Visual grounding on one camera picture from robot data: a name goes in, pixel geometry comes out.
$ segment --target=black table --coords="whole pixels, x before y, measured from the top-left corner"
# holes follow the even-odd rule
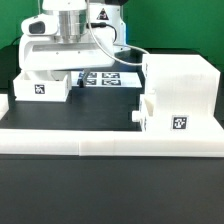
[[[7,74],[1,92],[10,96],[1,128],[138,130],[129,113],[140,89],[77,88],[66,103],[15,102],[17,48],[3,50],[14,64],[0,76]],[[221,124],[222,80],[216,106]],[[224,223],[223,158],[1,155],[0,189],[3,224]]]

